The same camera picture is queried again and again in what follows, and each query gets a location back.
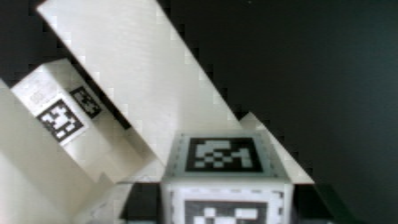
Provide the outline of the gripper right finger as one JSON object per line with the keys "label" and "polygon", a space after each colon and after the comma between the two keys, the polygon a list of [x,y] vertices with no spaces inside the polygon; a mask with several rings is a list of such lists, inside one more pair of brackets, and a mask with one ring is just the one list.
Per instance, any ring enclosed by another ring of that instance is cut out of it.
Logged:
{"label": "gripper right finger", "polygon": [[330,185],[294,186],[291,224],[362,224]]}

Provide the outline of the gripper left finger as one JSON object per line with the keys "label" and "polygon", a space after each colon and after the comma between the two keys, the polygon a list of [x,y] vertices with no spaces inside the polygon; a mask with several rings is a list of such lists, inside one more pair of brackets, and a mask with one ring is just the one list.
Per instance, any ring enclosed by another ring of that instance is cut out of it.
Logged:
{"label": "gripper left finger", "polygon": [[88,211],[86,224],[159,224],[159,187],[156,183],[115,185]]}

